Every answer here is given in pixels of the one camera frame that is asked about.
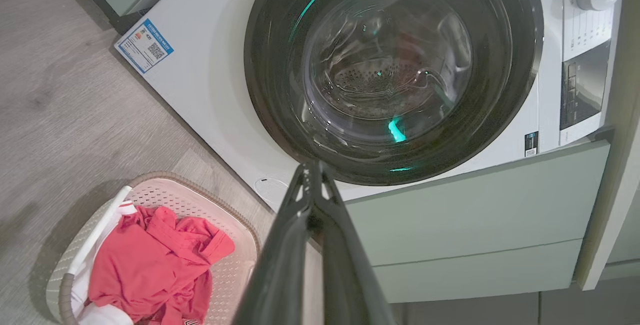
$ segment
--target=black sticker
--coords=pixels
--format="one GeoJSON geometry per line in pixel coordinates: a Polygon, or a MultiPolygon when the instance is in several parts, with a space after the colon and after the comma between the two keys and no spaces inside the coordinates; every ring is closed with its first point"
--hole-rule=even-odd
{"type": "Polygon", "coordinates": [[[538,132],[539,131],[524,135],[524,157],[537,156],[538,132]]]}

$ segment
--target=round glass door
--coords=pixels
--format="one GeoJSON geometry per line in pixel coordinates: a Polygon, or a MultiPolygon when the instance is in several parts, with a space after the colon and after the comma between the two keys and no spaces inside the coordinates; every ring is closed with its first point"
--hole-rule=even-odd
{"type": "Polygon", "coordinates": [[[298,161],[371,186],[438,175],[482,151],[529,94],[540,0],[256,0],[249,94],[298,161]]]}

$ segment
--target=laundry basket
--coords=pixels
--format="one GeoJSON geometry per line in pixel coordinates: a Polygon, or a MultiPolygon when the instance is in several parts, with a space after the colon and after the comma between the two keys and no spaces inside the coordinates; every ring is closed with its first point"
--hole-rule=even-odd
{"type": "Polygon", "coordinates": [[[260,251],[256,230],[228,204],[171,172],[151,172],[133,179],[83,225],[46,286],[46,304],[55,318],[64,325],[77,325],[71,310],[74,276],[109,218],[127,200],[143,207],[167,207],[178,218],[205,218],[233,240],[234,252],[211,266],[213,293],[205,318],[206,325],[230,324],[260,251]]]}

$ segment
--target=white washing machine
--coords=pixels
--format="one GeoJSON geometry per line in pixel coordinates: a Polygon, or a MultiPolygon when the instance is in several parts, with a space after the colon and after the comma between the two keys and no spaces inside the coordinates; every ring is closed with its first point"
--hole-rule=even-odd
{"type": "Polygon", "coordinates": [[[308,159],[352,200],[596,131],[616,2],[161,0],[115,47],[277,211],[308,159]]]}

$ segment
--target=wooden floor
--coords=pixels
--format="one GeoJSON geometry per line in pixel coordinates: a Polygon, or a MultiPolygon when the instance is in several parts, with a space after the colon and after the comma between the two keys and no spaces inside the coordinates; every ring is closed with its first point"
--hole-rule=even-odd
{"type": "Polygon", "coordinates": [[[190,179],[238,209],[261,241],[273,222],[112,49],[118,38],[91,0],[0,0],[2,324],[53,322],[44,289],[60,255],[137,175],[190,179]]]}

